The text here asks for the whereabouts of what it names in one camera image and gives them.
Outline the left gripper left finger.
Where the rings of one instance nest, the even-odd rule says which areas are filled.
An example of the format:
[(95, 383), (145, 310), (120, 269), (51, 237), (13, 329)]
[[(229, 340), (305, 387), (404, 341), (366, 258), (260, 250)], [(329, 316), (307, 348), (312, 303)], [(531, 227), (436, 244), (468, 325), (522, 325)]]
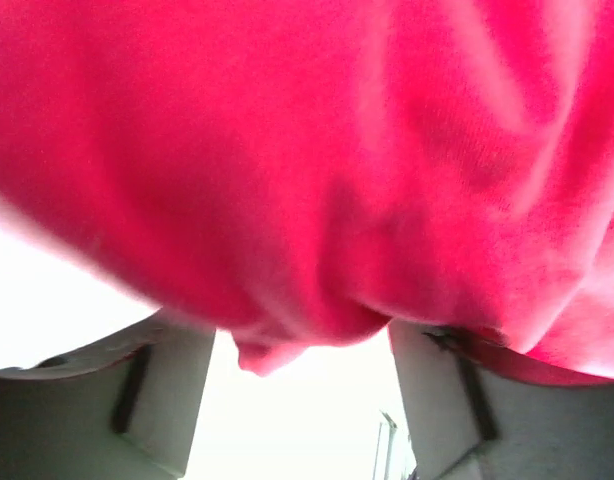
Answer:
[(215, 334), (158, 312), (0, 370), (0, 479), (181, 479)]

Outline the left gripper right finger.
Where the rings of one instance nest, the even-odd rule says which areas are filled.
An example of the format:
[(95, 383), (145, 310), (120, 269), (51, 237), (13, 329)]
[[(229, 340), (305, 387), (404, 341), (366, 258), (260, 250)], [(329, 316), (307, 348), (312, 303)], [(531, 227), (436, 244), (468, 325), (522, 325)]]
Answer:
[(518, 382), (411, 323), (389, 338), (418, 478), (614, 479), (614, 382)]

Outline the pink red t shirt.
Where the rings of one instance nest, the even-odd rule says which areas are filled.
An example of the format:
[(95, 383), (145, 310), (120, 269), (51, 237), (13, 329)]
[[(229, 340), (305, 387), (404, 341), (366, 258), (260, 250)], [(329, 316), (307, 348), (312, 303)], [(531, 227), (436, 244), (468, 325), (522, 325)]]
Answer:
[(266, 374), (390, 320), (614, 380), (614, 1), (0, 1), (0, 200)]

